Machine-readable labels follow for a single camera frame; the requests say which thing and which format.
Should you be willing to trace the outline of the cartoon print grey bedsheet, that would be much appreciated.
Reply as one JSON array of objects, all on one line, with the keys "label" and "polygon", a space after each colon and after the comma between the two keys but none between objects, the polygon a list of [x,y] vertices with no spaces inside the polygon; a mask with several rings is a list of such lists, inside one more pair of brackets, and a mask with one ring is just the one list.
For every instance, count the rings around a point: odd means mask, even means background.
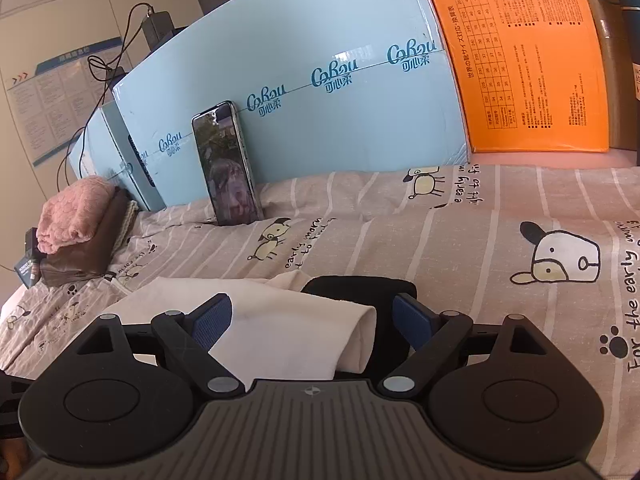
[{"label": "cartoon print grey bedsheet", "polygon": [[637,169],[446,167],[426,195],[401,174],[339,172],[268,184],[260,198],[266,218],[251,226],[217,226],[207,200],[139,214],[104,278],[26,292],[1,325],[2,370],[38,376],[158,278],[400,278],[434,310],[527,316],[600,394],[592,466],[609,479],[637,472]]}]

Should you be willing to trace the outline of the black power adapter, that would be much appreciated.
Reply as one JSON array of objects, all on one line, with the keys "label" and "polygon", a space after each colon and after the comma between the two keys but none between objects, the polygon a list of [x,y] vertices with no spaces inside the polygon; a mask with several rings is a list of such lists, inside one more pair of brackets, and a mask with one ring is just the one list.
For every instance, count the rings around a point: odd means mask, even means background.
[{"label": "black power adapter", "polygon": [[149,11],[142,21],[142,32],[151,52],[175,35],[174,22],[167,11]]}]

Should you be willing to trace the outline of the large light blue box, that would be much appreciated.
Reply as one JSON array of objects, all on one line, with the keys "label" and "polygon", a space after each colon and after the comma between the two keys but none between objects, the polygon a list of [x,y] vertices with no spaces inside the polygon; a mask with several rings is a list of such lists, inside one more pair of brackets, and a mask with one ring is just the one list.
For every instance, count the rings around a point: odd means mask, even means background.
[{"label": "large light blue box", "polygon": [[431,0],[231,0],[141,62],[115,101],[169,206],[206,196],[192,122],[226,101],[259,184],[468,158]]}]

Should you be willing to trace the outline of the orange cardboard box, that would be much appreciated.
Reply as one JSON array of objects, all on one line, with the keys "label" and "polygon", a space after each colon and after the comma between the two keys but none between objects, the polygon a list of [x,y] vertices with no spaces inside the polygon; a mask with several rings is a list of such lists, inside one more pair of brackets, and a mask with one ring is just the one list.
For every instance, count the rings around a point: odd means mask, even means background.
[{"label": "orange cardboard box", "polygon": [[474,152],[608,150],[588,0],[432,0]]}]

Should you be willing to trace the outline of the pink knitted sweater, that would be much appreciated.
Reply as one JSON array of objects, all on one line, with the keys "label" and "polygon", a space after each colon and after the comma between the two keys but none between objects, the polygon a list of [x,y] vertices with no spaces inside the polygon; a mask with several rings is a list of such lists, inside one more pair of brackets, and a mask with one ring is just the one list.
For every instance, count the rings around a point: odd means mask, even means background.
[{"label": "pink knitted sweater", "polygon": [[114,184],[89,176],[47,200],[36,232],[40,252],[53,255],[63,247],[91,240],[114,194]]}]

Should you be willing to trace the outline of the brown cardboard box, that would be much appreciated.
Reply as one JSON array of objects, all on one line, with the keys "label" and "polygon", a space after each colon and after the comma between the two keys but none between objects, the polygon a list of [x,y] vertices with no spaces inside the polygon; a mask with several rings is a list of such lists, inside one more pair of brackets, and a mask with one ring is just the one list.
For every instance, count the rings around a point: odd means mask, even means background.
[{"label": "brown cardboard box", "polygon": [[617,0],[588,0],[600,42],[608,96],[610,147],[635,151],[637,100],[623,12]]}]

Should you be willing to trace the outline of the white shirt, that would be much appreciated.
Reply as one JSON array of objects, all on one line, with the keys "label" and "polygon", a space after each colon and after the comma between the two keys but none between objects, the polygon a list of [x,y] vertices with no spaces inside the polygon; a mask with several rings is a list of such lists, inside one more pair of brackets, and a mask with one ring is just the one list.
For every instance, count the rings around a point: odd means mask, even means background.
[{"label": "white shirt", "polygon": [[416,296],[416,286],[394,278],[300,271],[271,280],[157,278],[107,310],[125,324],[146,324],[168,310],[190,313],[217,294],[230,297],[232,319],[209,353],[247,387],[256,379],[338,374],[378,382],[409,354],[393,301]]}]

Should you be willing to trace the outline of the brown folded garment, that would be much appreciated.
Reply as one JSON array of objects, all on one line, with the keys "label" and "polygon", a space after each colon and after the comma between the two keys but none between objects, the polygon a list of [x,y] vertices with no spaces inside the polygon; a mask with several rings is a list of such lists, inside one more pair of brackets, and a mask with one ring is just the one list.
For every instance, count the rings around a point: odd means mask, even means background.
[{"label": "brown folded garment", "polygon": [[58,287],[102,278],[114,253],[125,241],[139,211],[123,188],[116,188],[96,234],[88,242],[63,247],[40,262],[40,281]]}]

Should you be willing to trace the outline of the wall notice board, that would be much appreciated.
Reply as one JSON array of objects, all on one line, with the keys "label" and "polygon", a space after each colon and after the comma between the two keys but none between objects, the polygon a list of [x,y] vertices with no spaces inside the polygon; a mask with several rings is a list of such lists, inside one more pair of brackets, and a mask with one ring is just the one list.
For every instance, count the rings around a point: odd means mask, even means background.
[{"label": "wall notice board", "polygon": [[90,70],[88,57],[99,55],[109,61],[121,47],[118,37],[88,44],[6,81],[10,110],[32,166],[64,148],[104,95],[104,83],[97,70]]}]

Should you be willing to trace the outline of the black smartphone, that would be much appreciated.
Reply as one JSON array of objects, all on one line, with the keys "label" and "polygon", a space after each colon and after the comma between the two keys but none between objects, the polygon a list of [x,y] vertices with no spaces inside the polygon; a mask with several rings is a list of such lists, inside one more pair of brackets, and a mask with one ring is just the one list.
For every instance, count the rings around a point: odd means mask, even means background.
[{"label": "black smartphone", "polygon": [[191,125],[218,224],[237,226],[262,220],[235,105],[220,102],[194,116]]}]

